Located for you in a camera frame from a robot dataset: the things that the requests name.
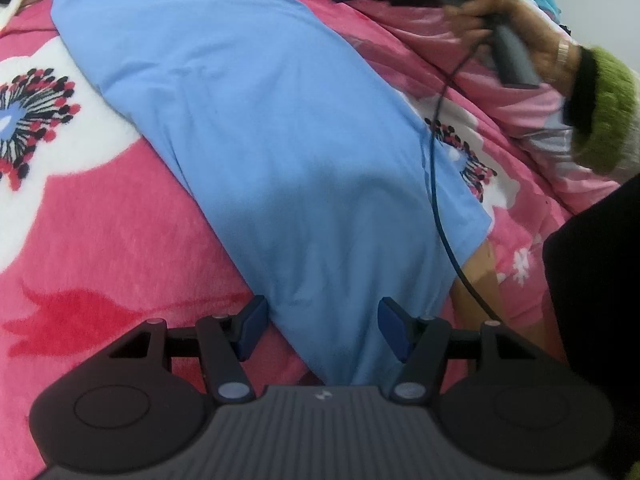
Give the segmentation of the green fuzzy sleeve forearm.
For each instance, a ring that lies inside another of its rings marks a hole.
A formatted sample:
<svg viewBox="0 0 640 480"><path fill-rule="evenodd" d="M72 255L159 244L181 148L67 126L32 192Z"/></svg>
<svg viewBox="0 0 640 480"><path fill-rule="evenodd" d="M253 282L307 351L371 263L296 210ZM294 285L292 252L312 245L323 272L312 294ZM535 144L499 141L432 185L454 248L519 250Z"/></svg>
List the green fuzzy sleeve forearm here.
<svg viewBox="0 0 640 480"><path fill-rule="evenodd" d="M580 50L564 120L574 161L623 184L639 174L639 74L602 48Z"/></svg>

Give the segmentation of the operator left hand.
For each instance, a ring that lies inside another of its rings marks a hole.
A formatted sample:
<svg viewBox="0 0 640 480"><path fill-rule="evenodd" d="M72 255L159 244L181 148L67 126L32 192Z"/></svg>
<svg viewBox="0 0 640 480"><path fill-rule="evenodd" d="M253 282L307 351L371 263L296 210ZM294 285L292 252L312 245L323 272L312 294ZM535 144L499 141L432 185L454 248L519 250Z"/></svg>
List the operator left hand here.
<svg viewBox="0 0 640 480"><path fill-rule="evenodd" d="M558 361L566 362L566 354L561 341L558 323L553 312L548 292L542 296L540 318L536 322L522 324L511 321L508 311L503 305L496 271L494 248L489 240L485 240L469 260L462 266L462 271L488 306L517 333L532 344L553 356ZM454 309L454 317L466 330L478 330L489 321L489 315L465 288L460 278L454 281L450 289L450 299Z"/></svg>

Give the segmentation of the operator right hand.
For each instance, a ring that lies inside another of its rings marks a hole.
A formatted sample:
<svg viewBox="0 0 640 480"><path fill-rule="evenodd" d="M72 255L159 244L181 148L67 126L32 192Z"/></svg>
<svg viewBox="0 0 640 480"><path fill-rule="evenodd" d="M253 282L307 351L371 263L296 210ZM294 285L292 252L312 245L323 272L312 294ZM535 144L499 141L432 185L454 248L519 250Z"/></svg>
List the operator right hand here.
<svg viewBox="0 0 640 480"><path fill-rule="evenodd" d="M582 50L548 23L522 0L469 0L462 6L445 6L444 12L454 36L462 46L487 58L490 30L485 24L489 14L498 14L524 42L538 76L568 98L573 90Z"/></svg>

